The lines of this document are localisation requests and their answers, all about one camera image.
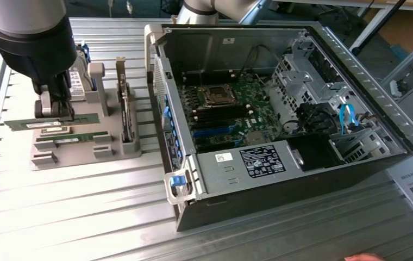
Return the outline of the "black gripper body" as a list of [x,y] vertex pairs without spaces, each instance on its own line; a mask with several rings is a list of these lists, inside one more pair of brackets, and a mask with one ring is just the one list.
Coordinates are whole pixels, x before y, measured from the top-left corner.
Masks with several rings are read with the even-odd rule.
[[8,66],[35,82],[56,81],[77,56],[69,19],[37,34],[0,31],[0,54]]

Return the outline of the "person's hand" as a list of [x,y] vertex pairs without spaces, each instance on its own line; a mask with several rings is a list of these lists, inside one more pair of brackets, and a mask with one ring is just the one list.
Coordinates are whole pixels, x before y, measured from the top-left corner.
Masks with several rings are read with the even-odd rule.
[[345,261],[385,261],[383,257],[380,257],[375,253],[360,253],[344,258]]

